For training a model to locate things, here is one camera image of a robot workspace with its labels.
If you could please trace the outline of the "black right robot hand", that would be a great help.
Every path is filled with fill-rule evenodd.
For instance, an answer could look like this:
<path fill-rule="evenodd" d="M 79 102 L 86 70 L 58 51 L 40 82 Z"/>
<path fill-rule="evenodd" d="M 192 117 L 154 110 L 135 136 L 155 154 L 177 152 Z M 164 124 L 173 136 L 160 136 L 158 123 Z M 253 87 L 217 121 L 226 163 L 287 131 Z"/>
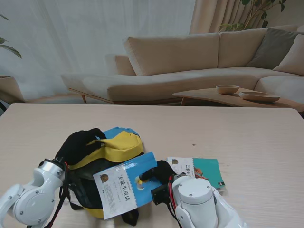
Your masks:
<path fill-rule="evenodd" d="M 162 185 L 168 184 L 170 177 L 176 175 L 169 163 L 164 160 L 157 161 L 157 166 L 139 175 L 141 181 L 156 178 Z"/>

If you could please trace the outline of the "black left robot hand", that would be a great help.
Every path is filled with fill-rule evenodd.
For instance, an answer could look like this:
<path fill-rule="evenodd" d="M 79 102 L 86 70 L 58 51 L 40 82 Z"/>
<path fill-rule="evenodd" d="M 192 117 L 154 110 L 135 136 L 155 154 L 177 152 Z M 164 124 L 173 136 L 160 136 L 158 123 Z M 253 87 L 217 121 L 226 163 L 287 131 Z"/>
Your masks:
<path fill-rule="evenodd" d="M 65 140 L 55 158 L 68 165 L 75 165 L 102 147 L 102 142 L 97 141 L 98 138 L 106 139 L 106 135 L 98 128 L 74 132 Z"/>

